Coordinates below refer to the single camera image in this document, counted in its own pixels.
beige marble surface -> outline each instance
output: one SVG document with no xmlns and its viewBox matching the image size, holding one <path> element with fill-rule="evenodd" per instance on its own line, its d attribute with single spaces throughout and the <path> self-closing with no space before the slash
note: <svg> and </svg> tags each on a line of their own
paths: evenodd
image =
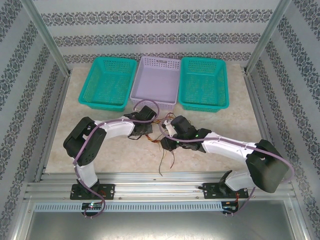
<svg viewBox="0 0 320 240">
<path fill-rule="evenodd" d="M 45 171 L 47 173 L 73 173 L 72 159 L 63 148 L 63 142 L 80 121 L 88 116 L 93 120 L 110 120 L 131 113 L 133 105 L 128 101 L 124 112 L 94 110 L 78 103 L 78 96 L 86 80 L 89 68 L 74 68 L 63 104 L 58 127 L 55 133 L 50 157 Z M 227 65 L 229 102 L 227 109 L 217 113 L 186 111 L 177 104 L 174 109 L 176 116 L 183 115 L 196 128 L 206 128 L 224 137 L 245 141 L 258 142 L 261 139 L 257 121 L 249 99 L 246 84 L 239 65 Z M 150 137 L 160 135 L 157 125 L 153 125 L 154 133 Z M 94 160 L 95 171 L 100 173 L 136 173 L 157 172 L 163 150 L 143 136 L 140 140 L 127 139 L 119 136 L 104 141 Z M 173 155 L 166 153 L 163 159 L 162 172 L 204 172 L 237 170 L 242 165 L 235 160 L 218 154 L 202 153 L 178 148 Z"/>
</svg>

patterned wallpaper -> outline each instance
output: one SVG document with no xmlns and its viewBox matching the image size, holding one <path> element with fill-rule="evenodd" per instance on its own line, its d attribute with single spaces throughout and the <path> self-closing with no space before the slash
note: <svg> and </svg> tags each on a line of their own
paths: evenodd
<svg viewBox="0 0 320 240">
<path fill-rule="evenodd" d="M 64 83 L 18 0 L 0 3 L 0 240 L 35 179 Z"/>
<path fill-rule="evenodd" d="M 248 62 L 279 0 L 35 0 L 70 68 L 97 56 Z"/>
<path fill-rule="evenodd" d="M 295 169 L 312 239 L 320 239 L 319 33 L 319 3 L 292 1 L 251 72 L 273 144 Z"/>
</svg>

enclosure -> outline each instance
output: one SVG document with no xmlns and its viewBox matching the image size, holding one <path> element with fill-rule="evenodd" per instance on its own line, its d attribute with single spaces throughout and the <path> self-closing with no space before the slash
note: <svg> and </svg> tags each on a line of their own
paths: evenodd
<svg viewBox="0 0 320 240">
<path fill-rule="evenodd" d="M 319 4 L 2 0 L 0 239 L 320 239 Z M 100 183 L 115 184 L 114 199 L 84 219 L 88 201 L 70 200 L 77 176 L 63 142 L 83 117 L 117 119 L 134 106 L 129 100 L 119 112 L 78 102 L 101 56 L 224 60 L 229 107 L 192 111 L 177 102 L 173 113 L 227 138 L 270 141 L 294 179 L 275 193 L 257 189 L 239 215 L 225 217 L 222 200 L 205 199 L 198 186 L 241 163 L 183 148 L 163 155 L 146 137 L 119 136 L 105 140 L 94 161 Z"/>
</svg>

green mesh basket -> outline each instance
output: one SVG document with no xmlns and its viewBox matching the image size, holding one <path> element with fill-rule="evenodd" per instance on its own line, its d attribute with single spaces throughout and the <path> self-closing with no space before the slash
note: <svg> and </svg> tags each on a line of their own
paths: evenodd
<svg viewBox="0 0 320 240">
<path fill-rule="evenodd" d="M 137 61 L 97 57 L 79 96 L 79 103 L 92 109 L 123 112 L 136 73 Z"/>
<path fill-rule="evenodd" d="M 178 100 L 185 110 L 216 113 L 226 109 L 229 94 L 225 61 L 182 58 Z"/>
</svg>

black mounting plate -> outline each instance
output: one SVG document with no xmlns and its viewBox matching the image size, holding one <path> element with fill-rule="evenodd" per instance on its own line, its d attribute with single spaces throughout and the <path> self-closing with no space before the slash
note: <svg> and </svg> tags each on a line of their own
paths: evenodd
<svg viewBox="0 0 320 240">
<path fill-rule="evenodd" d="M 239 199 L 247 199 L 249 197 L 248 190 L 246 188 L 231 192 L 229 196 L 224 196 L 219 190 L 218 182 L 205 182 L 202 184 L 202 187 L 210 190 L 207 192 L 203 191 L 204 199 L 236 199 L 236 193 L 239 194 Z"/>
<path fill-rule="evenodd" d="M 113 200 L 115 196 L 115 186 L 114 184 L 99 184 L 98 194 L 103 196 L 105 200 Z M 73 184 L 70 193 L 71 200 L 99 200 L 100 198 L 93 195 L 91 192 L 84 190 L 83 186 L 80 184 Z"/>
</svg>

